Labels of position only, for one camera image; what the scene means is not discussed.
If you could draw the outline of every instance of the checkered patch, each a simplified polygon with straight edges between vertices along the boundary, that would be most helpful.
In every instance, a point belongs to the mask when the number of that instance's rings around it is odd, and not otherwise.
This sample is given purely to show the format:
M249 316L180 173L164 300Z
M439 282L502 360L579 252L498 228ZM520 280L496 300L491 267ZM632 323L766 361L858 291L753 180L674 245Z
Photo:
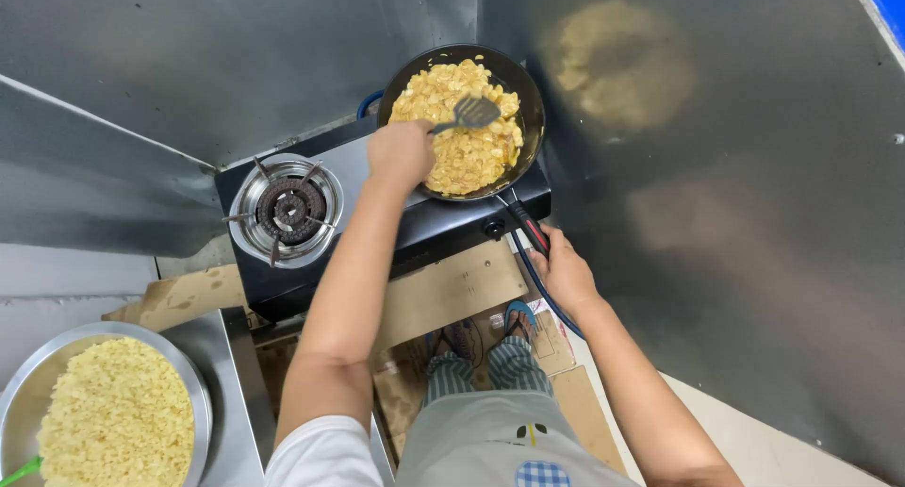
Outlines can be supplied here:
M517 487L565 487L568 475L554 462L526 461L515 471Z

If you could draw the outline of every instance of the green handle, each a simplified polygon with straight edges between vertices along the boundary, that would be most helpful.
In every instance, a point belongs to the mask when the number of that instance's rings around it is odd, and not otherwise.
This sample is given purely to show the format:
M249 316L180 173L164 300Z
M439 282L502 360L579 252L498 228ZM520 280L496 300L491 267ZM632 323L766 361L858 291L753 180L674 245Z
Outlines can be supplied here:
M39 455L36 455L30 461L26 462L25 465L19 468L16 472L7 476L3 480L0 480L0 487L6 487L10 483L19 480L23 476L27 476L29 474L32 474L33 472L38 472L38 470L41 469L41 461L43 461L43 459L40 458Z

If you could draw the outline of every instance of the frying pan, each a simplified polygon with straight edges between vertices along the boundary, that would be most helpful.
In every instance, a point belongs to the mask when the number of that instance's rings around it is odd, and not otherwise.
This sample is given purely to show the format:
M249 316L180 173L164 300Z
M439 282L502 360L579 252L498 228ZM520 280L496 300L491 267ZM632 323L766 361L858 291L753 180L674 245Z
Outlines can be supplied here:
M477 56L483 56L483 59L475 59ZM434 199L442 201L475 201L486 197L496 197L506 205L506 209L516 220L518 226L525 232L527 238L531 241L531 245L535 250L549 257L550 240L546 234L540 230L537 221L525 210L525 206L515 194L512 185L517 181L526 170L534 163L537 158L537 152L540 150L540 143L544 137L544 104L540 100L540 92L537 91L537 85L531 76L527 75L525 68L510 59L505 54L481 45L473 45L470 43L459 43L455 45L446 45L428 50L416 56L411 61L405 63L393 78L387 84L384 97L380 100L378 108L378 126L384 126L390 120L393 112L393 102L399 98L399 95L408 86L409 79L413 75L417 75L421 70L430 71L431 65L436 64L454 64L457 65L466 59L471 59L477 64L483 64L485 68L491 70L492 75L489 81L492 85L497 84L503 86L503 90L507 93L518 93L518 112L515 119L518 127L521 128L522 138L525 144L521 146L518 158L514 166L507 167L499 179L491 184L482 186L474 192L465 193L463 195L443 195L435 192L422 183L422 191L430 195ZM506 201L504 196L511 196L512 202Z

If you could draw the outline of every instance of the foot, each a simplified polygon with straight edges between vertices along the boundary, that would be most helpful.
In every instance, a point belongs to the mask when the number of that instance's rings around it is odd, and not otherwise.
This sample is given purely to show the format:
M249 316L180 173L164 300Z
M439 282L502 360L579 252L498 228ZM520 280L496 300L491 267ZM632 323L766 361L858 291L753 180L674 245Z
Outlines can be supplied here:
M507 336L520 337L522 340L526 341L529 344L533 342L534 327L531 326L531 321L528 320L527 314L525 312L512 310L510 312L509 325L510 331L506 333Z
M428 352L433 352L434 354L432 354L432 356L443 355L446 352L453 350L449 343L441 337L446 337L449 341L452 341L453 337L455 337L455 328L453 325L444 326L440 330L434 330L434 334L428 341Z

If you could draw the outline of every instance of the pan handle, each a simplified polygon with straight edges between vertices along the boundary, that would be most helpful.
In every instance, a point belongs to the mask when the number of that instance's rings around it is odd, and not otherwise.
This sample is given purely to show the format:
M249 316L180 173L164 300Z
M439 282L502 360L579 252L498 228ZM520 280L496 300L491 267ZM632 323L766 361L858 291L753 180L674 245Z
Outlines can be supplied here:
M519 199L514 203L507 204L506 209L509 210L512 218L516 219L518 226L525 232L527 239L531 241L534 250L544 254L547 259L550 258L550 238L540 229L540 224L527 214L524 204Z

